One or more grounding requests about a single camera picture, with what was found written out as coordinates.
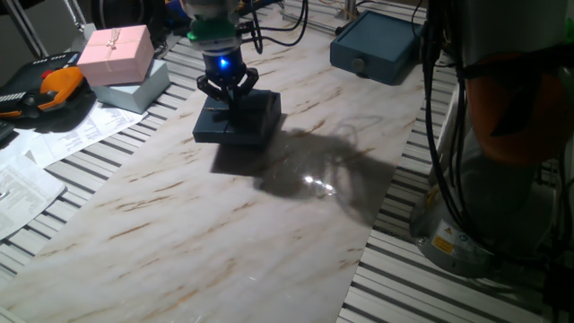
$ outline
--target pink gift box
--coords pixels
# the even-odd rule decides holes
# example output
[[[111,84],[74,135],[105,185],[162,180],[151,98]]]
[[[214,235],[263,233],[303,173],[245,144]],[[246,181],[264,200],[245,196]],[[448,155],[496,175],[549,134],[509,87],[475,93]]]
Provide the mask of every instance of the pink gift box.
[[[77,65],[90,86],[136,83],[153,59],[150,32],[144,25],[95,31]]]

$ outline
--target ribbon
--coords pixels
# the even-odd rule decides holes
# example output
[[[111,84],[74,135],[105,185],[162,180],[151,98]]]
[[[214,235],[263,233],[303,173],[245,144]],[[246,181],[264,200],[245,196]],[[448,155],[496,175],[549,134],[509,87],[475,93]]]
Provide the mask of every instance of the ribbon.
[[[92,44],[88,43],[88,45],[86,45],[86,47],[105,46],[105,47],[109,48],[108,54],[104,58],[104,63],[106,64],[106,67],[108,68],[108,72],[113,72],[113,69],[111,68],[111,65],[109,64],[109,58],[111,57],[111,54],[114,52],[114,50],[117,49],[118,44],[126,44],[126,43],[130,43],[130,42],[134,42],[134,41],[140,41],[139,39],[119,40],[119,34],[120,34],[121,30],[122,30],[121,28],[112,28],[111,29],[111,35],[109,36],[108,41],[106,41],[104,43],[92,43]]]
[[[106,55],[104,63],[106,64],[106,67],[108,68],[108,72],[112,72],[111,65],[109,64],[109,58],[111,57],[111,53],[114,52],[114,49],[117,49],[116,42],[117,42],[117,39],[119,39],[119,33],[120,32],[121,32],[121,29],[112,28],[111,29],[111,37],[109,38],[108,42],[106,43],[106,47],[109,47],[109,52]]]

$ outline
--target marble surface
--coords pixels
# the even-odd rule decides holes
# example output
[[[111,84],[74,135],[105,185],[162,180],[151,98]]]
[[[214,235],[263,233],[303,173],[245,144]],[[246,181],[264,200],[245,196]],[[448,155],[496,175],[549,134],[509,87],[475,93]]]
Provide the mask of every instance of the marble surface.
[[[279,17],[265,25],[285,25]],[[288,41],[298,31],[273,33]],[[329,64],[333,38],[266,42],[268,150],[198,144],[196,92],[0,292],[32,322],[334,322],[422,103]]]

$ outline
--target black block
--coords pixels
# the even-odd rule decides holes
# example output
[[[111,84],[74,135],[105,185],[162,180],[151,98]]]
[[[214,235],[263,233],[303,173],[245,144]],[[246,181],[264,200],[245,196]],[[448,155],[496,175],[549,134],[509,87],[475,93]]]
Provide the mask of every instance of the black block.
[[[193,134],[197,143],[265,145],[281,116],[281,95],[251,90],[231,117],[225,102],[208,97]]]

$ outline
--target striped table surface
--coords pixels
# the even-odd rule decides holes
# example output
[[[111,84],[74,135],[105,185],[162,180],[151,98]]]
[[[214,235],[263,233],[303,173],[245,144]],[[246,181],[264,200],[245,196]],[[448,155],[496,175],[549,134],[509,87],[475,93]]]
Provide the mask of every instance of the striped table surface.
[[[414,9],[388,1],[368,7],[405,20],[411,19]],[[332,15],[336,8],[310,0],[309,10],[315,15]],[[287,0],[285,18],[292,19],[298,9],[300,1]],[[265,18],[266,10],[259,15]],[[425,14],[421,9],[415,22],[422,22]],[[335,31],[321,22],[310,26]],[[168,64],[171,86],[151,105],[142,122],[46,167],[68,190],[36,219],[0,241],[0,291],[196,90],[196,78],[204,70],[201,53],[183,39],[162,60]],[[436,138],[445,126],[455,87],[454,71],[438,68],[431,103]],[[408,219],[418,198],[429,189],[431,172],[424,121],[423,105],[337,322],[551,322],[552,312],[541,305],[540,275],[525,274],[526,282],[520,286],[468,280],[434,266],[412,243]],[[552,185],[556,172],[554,161],[545,163],[544,183]],[[558,317],[560,322],[568,319],[563,313]],[[0,322],[20,323],[1,308]]]

